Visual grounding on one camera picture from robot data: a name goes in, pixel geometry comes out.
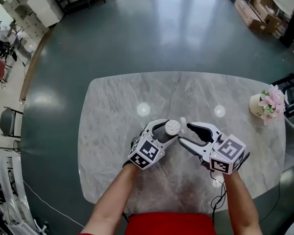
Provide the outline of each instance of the chair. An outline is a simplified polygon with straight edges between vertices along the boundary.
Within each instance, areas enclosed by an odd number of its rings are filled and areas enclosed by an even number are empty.
[[[13,46],[11,46],[9,42],[0,41],[0,57],[6,61],[9,55],[17,62],[17,55]]]
[[[5,110],[0,116],[0,129],[3,132],[3,136],[12,138],[21,138],[21,136],[14,135],[15,116],[16,113],[23,115],[23,112],[13,110],[9,107],[5,107]]]
[[[283,171],[294,167],[294,125],[284,117],[286,147]]]
[[[272,85],[277,85],[284,94],[288,94],[290,104],[285,106],[284,115],[288,118],[294,116],[294,73],[275,81]]]

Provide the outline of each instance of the white vase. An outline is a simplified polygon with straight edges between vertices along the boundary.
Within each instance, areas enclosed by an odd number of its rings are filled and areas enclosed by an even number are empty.
[[[264,114],[264,108],[259,105],[260,95],[261,94],[252,96],[249,101],[250,112],[252,112],[255,116],[259,118]]]

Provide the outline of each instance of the forearm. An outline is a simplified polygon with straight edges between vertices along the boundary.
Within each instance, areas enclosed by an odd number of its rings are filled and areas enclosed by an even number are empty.
[[[96,235],[113,234],[130,196],[139,168],[127,164],[95,205],[93,214],[83,229]]]
[[[9,29],[9,31],[8,31],[8,34],[7,34],[7,36],[9,37],[10,35],[11,35],[11,33],[12,33],[12,27],[10,27],[10,29]]]
[[[237,171],[223,175],[234,234],[261,234],[258,212]]]

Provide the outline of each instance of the gray floor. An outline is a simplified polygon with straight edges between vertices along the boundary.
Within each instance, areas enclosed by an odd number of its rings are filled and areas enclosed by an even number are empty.
[[[146,71],[215,72],[270,83],[294,72],[294,57],[272,36],[251,32],[230,0],[107,0],[64,18],[29,88],[22,168],[43,200],[80,224],[93,208],[82,195],[77,166],[88,85],[99,77]],[[273,234],[294,210],[294,174],[287,182],[281,183],[281,204],[262,223],[264,234]],[[81,230],[25,189],[33,216],[48,222],[50,234]],[[276,198],[272,189],[256,199],[260,217]],[[218,234],[229,234],[226,212],[216,215],[216,223]],[[122,221],[118,234],[124,228]]]

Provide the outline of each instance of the marble table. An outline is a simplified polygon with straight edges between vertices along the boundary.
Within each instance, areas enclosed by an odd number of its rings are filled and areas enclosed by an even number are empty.
[[[250,156],[239,173],[253,198],[263,194],[279,182],[285,155],[284,118],[264,126],[248,108],[250,97],[268,88],[245,78],[201,72],[137,73],[93,80],[78,135],[84,197],[97,202],[126,161],[132,138],[147,123],[159,118],[179,121],[180,117],[214,124],[242,140]],[[184,136],[198,140],[190,130]],[[214,176],[223,181],[221,174]],[[210,202],[220,190],[199,159],[175,142],[157,164],[140,172],[125,213],[209,213]]]

